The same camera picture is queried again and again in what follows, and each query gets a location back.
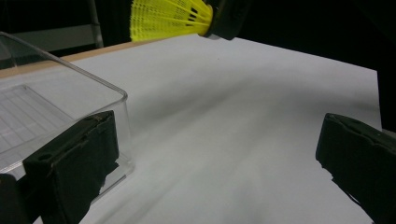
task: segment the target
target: grid pattern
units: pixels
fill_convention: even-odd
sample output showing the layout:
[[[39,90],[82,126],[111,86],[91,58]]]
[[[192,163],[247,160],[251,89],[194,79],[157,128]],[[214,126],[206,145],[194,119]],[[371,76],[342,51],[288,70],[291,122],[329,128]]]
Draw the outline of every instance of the grid pattern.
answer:
[[[24,175],[21,160],[41,147],[32,140],[73,121],[56,106],[27,86],[0,91],[0,172],[15,167],[17,178]]]

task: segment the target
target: shuttlecock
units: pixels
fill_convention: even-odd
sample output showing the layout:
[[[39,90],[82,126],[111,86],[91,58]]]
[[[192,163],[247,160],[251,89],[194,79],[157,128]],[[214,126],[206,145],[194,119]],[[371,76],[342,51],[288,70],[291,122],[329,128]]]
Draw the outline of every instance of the shuttlecock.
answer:
[[[131,38],[138,42],[178,35],[204,35],[212,17],[212,7],[202,0],[134,0]]]

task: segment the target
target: white table surface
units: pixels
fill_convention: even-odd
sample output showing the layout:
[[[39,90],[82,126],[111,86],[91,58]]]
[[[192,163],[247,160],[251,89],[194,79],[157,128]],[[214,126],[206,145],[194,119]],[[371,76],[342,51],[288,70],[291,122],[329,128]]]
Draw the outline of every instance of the white table surface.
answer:
[[[136,165],[83,223],[371,223],[315,151],[327,112],[380,129],[375,71],[199,36],[74,64],[128,92]]]

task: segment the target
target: transparent plastic box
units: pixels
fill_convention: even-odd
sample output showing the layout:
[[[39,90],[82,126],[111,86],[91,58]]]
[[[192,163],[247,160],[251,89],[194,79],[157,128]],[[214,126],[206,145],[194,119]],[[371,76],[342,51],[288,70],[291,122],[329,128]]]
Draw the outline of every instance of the transparent plastic box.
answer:
[[[84,117],[113,110],[119,168],[101,195],[132,172],[127,93],[71,63],[0,32],[0,173],[24,175],[21,161]]]

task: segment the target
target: wooden edge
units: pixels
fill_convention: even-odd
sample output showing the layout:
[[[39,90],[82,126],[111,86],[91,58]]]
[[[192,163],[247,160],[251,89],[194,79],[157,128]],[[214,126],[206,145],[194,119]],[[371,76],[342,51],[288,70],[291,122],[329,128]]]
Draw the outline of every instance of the wooden edge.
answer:
[[[64,56],[61,59],[65,60],[67,62],[73,62],[73,61],[90,58],[93,56],[97,56],[97,55],[101,55],[101,54],[105,54],[105,53],[109,53],[109,52],[113,52],[113,51],[117,51],[117,50],[129,49],[129,48],[133,48],[133,47],[137,47],[137,46],[141,46],[141,45],[146,45],[146,44],[156,42],[156,41],[159,41],[159,40],[151,40],[151,41],[144,41],[144,42],[142,41],[142,42],[138,42],[138,43],[128,42],[128,43],[124,43],[124,44],[110,46],[107,48],[94,49],[94,50],[90,50],[90,51],[85,51],[85,52],[81,52],[81,53],[77,53],[77,54]],[[25,73],[37,71],[40,69],[49,68],[49,67],[52,67],[55,65],[57,65],[57,63],[40,62],[40,63],[26,64],[23,66],[19,66],[18,68],[12,67],[12,68],[7,68],[7,69],[2,69],[2,70],[0,70],[0,78],[12,77],[12,76],[16,76],[18,74],[25,74]]]
[[[105,53],[109,53],[109,52],[113,52],[113,51],[117,51],[117,50],[129,49],[129,48],[133,48],[133,47],[137,47],[137,46],[141,46],[141,45],[146,45],[146,44],[156,42],[156,41],[158,41],[158,40],[142,41],[142,42],[137,42],[137,43],[128,42],[128,43],[114,45],[114,46],[110,46],[110,47],[106,47],[106,48],[102,48],[102,49],[93,49],[90,51],[85,51],[85,52],[81,52],[81,53],[77,53],[77,54],[73,54],[73,55],[64,56],[64,57],[62,57],[62,59],[65,61],[68,61],[68,62],[73,62],[73,61],[90,58],[93,56],[97,56],[97,55],[101,55],[101,54],[105,54]]]

